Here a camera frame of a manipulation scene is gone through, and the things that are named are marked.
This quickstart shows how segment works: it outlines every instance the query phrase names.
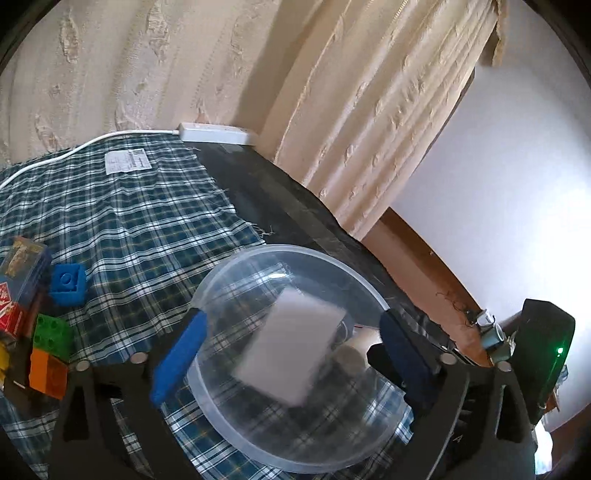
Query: red box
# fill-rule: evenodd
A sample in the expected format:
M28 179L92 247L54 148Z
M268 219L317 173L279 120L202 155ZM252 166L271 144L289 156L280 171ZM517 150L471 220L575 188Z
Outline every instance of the red box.
M0 330L17 338L21 333L24 313L18 303L10 298L8 283L0 283Z

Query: yellow lego block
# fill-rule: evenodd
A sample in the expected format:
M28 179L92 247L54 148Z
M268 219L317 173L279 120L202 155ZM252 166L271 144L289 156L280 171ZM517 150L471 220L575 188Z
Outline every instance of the yellow lego block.
M6 370L8 370L8 363L10 361L10 354L3 344L0 343L0 384L4 383L6 377Z

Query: screw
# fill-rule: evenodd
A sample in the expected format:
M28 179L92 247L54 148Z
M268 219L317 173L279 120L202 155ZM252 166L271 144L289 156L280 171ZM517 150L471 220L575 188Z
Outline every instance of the screw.
M497 363L497 368L501 370L501 372L510 372L511 371L511 364L509 362L505 362L504 360Z
M450 353L442 353L441 356L439 357L439 360L441 360L442 364L446 364L446 365L455 365L455 363L457 362L457 358L455 357L455 355L452 355Z
M80 360L76 364L76 371L83 372L90 368L90 362L88 360Z
M134 353L129 361L135 365L143 364L148 359L148 354L146 352L136 352Z

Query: toy block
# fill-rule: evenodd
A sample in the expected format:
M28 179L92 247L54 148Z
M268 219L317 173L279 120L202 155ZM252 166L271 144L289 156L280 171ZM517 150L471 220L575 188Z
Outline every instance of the toy block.
M37 315L33 347L69 362L72 340L72 327L66 321L41 313Z
M33 347L29 386L61 400L66 394L68 367L43 350Z
M81 264L57 264L51 274L49 295L61 307L84 305L86 272Z

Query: blue lego block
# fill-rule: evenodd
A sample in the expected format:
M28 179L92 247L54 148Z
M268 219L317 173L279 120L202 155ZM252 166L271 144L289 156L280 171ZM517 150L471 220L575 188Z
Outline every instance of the blue lego block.
M84 265L77 263L55 265L51 274L49 295L62 307L84 305L86 295Z

